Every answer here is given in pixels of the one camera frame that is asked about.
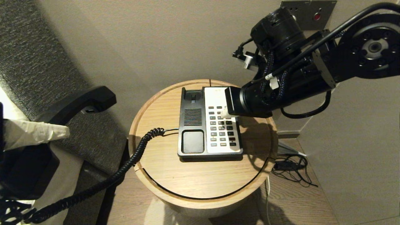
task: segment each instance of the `gray fabric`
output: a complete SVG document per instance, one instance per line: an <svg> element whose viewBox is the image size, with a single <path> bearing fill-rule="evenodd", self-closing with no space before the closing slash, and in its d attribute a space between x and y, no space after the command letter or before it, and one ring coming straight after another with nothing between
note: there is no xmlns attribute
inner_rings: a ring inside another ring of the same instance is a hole
<svg viewBox="0 0 400 225"><path fill-rule="evenodd" d="M87 162L84 162L79 174L79 180L76 184L74 194L81 192L103 180L105 180L106 174L96 169ZM96 224L97 217L101 204L103 202L104 194L106 190L103 190L91 198L84 200L82 203L68 209L67 217L64 220L64 225L77 225L77 224Z"/></svg>
<svg viewBox="0 0 400 225"><path fill-rule="evenodd" d="M90 87L33 1L0 1L0 86L30 120ZM110 114L78 114L67 126L59 145L108 174L118 169L126 137Z"/></svg>

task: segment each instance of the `white cable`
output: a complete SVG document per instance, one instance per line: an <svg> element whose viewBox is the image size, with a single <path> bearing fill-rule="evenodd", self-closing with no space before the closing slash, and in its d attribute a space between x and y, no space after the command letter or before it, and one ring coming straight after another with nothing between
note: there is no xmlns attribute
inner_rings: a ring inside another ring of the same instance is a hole
<svg viewBox="0 0 400 225"><path fill-rule="evenodd" d="M266 201L265 205L266 205L266 207L267 207L267 219L268 219L268 224L271 225L270 217L268 216L268 196L270 195L270 190L271 190L271 187L270 187L270 176L267 177L267 180L268 180L268 191L265 190L265 193L267 194L267 197L266 197L266 199L265 199L265 201Z"/></svg>

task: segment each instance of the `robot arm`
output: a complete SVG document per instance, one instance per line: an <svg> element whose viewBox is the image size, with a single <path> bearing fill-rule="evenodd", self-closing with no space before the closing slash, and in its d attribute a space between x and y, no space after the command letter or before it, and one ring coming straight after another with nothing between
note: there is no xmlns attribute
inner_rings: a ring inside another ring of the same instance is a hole
<svg viewBox="0 0 400 225"><path fill-rule="evenodd" d="M232 55L245 61L245 68L258 66L258 72L242 88L230 86L225 90L228 114L266 118L272 116L272 110L281 108L287 117L305 118L328 106L336 83L355 76L376 79L400 75L400 15L363 18L379 9L400 13L399 5L375 4L332 32L321 30L307 39L288 9L279 8L267 15L251 30L252 38ZM256 52L243 54L243 46L251 41L257 46ZM312 112L291 115L283 110L323 92L325 103Z"/></svg>

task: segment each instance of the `metal bracket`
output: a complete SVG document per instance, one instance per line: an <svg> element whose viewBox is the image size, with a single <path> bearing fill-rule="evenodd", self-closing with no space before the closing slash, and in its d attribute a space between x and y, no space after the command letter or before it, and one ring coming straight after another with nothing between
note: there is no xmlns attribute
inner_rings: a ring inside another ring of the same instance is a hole
<svg viewBox="0 0 400 225"><path fill-rule="evenodd" d="M336 0L282 1L302 30L323 30L336 5Z"/></svg>

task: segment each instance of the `round wooden table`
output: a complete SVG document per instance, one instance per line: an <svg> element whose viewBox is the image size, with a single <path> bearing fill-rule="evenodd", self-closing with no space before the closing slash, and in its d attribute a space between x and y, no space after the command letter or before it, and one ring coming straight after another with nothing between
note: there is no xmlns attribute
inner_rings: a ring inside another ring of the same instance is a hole
<svg viewBox="0 0 400 225"><path fill-rule="evenodd" d="M130 153L141 137L157 127L178 128L182 87L233 86L217 80L190 80L172 85L150 98L137 113L130 132ZM243 202L274 166L278 137L272 118L239 118L243 146L240 161L182 162L178 134L150 140L135 172L144 185L177 212L192 217L217 217Z"/></svg>

